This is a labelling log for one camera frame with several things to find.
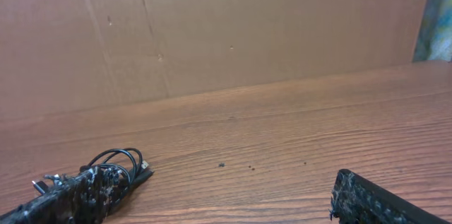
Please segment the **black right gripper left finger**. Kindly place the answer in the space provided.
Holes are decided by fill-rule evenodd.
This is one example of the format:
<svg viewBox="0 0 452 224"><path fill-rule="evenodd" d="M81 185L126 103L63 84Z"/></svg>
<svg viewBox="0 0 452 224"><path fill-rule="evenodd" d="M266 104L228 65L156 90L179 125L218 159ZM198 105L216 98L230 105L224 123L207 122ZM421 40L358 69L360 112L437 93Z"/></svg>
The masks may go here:
<svg viewBox="0 0 452 224"><path fill-rule="evenodd" d="M2 223L102 223L121 201L122 171L92 167L61 176L43 195L1 216Z"/></svg>

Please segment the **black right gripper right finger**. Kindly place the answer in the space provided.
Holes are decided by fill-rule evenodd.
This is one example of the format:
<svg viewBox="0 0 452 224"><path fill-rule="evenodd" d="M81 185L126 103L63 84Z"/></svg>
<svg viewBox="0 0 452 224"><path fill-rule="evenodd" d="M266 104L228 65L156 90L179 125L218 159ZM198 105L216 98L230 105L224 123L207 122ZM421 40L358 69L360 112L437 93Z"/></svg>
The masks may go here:
<svg viewBox="0 0 452 224"><path fill-rule="evenodd" d="M340 224L449 224L362 176L338 171L329 218Z"/></svg>

